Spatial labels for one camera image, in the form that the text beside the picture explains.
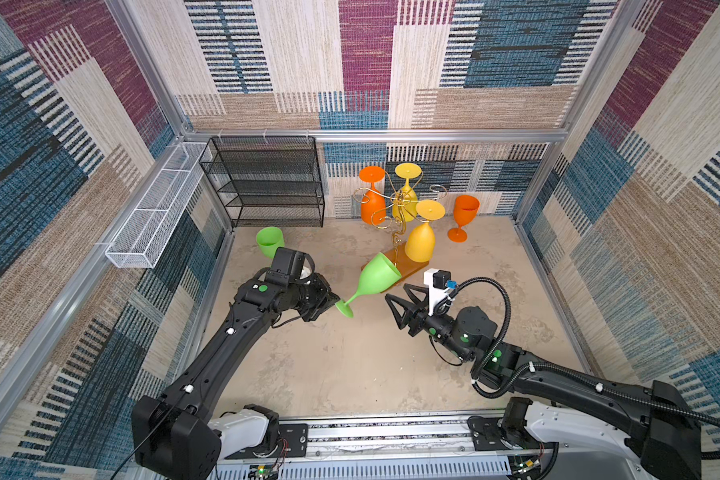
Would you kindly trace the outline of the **gold wire wine glass rack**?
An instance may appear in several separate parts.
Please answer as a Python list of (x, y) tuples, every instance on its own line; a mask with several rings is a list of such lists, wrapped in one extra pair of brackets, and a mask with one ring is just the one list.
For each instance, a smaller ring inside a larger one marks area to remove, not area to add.
[[(422, 177), (423, 177), (423, 171), (422, 171), (422, 175), (419, 179), (412, 181), (412, 184), (414, 184), (414, 191), (415, 191), (415, 188), (420, 183)], [(368, 183), (366, 183), (366, 182), (363, 182), (363, 183), (364, 183), (364, 185), (361, 186), (360, 188), (358, 188), (355, 191), (355, 193), (353, 194), (353, 200), (355, 202), (359, 203), (360, 205), (361, 205), (361, 199), (363, 197), (363, 193), (369, 188)], [(395, 187), (392, 182), (392, 176), (389, 175), (389, 173), (385, 171), (385, 178), (377, 184), (377, 189), (379, 190), (381, 195), (386, 199), (386, 205), (387, 205), (386, 217), (384, 218), (384, 221), (380, 226), (374, 226), (374, 227), (379, 230), (387, 230), (390, 232), (391, 240), (392, 240), (392, 247), (389, 250), (385, 251), (384, 254), (387, 257), (389, 257), (393, 261), (393, 263), (398, 267), (398, 269), (400, 270), (400, 272), (402, 274), (402, 279), (405, 280), (408, 277), (412, 276), (413, 274), (428, 267), (431, 260), (426, 263), (417, 263), (417, 262), (412, 261), (405, 253), (405, 245), (406, 245), (406, 242), (408, 241), (408, 238), (409, 238), (412, 230), (414, 228), (416, 228), (417, 226), (421, 225), (423, 223), (423, 220), (417, 215), (417, 217), (413, 221), (408, 222), (407, 224), (402, 224), (399, 220), (397, 220), (394, 217), (393, 212), (392, 212), (393, 194), (396, 190), (399, 190), (401, 187), (399, 187), (399, 188)], [(441, 199), (447, 193), (447, 188), (442, 185), (435, 184), (430, 187), (430, 191), (432, 192), (434, 197), (432, 199), (424, 199), (424, 200), (435, 200), (435, 201), (441, 203)]]

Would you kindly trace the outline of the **orange front wine glass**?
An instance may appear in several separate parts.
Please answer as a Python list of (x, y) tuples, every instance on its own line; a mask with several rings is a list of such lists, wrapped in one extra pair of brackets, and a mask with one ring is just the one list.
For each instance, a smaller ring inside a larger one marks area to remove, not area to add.
[(448, 238), (456, 243), (463, 243), (467, 240), (468, 234), (464, 227), (471, 223), (478, 215), (480, 201), (471, 195), (461, 195), (454, 203), (454, 221), (457, 226), (448, 231)]

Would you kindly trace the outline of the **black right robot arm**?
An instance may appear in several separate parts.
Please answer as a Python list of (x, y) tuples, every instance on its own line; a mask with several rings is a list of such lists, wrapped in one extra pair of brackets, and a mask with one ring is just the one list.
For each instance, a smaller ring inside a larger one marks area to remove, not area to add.
[(545, 359), (498, 338), (498, 326), (479, 307), (457, 316), (432, 315), (429, 295), (407, 284), (405, 297), (385, 297), (400, 329), (426, 332), (472, 365), (478, 382), (498, 393), (541, 397), (598, 418), (625, 434), (621, 446), (658, 479), (702, 476), (701, 423), (674, 385), (651, 387), (612, 382)]

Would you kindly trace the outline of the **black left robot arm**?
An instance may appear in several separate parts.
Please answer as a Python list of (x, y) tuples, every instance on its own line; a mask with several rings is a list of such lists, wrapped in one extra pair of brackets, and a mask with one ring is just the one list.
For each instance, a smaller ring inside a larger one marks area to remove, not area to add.
[(135, 462), (168, 479), (205, 479), (219, 460), (241, 450), (276, 452), (276, 412), (249, 404), (231, 415), (212, 415), (245, 356), (284, 312), (295, 310), (311, 322), (338, 299), (309, 254), (278, 248), (271, 266), (239, 287), (225, 320), (193, 362), (157, 397), (136, 403)]

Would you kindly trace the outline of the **yellow front wine glass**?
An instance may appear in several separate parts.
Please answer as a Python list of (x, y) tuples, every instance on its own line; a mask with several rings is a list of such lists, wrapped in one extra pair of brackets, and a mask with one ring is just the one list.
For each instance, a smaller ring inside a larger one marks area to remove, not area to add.
[(423, 223), (412, 230), (405, 245), (405, 253), (414, 262), (426, 263), (431, 260), (436, 246), (431, 222), (445, 216), (445, 207), (435, 200), (423, 200), (417, 204), (416, 213)]

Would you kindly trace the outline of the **green wine glass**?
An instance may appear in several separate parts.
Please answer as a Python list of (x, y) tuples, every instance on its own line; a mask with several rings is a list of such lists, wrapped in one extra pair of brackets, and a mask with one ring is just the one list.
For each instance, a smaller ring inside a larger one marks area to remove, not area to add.
[(376, 295), (402, 279), (402, 274), (393, 261), (384, 253), (378, 253), (362, 270), (355, 293), (349, 300), (339, 300), (335, 307), (348, 318), (354, 317), (350, 304), (358, 297)]
[(262, 254), (273, 259), (277, 250), (285, 246), (284, 233), (278, 227), (265, 227), (257, 233), (256, 242)]

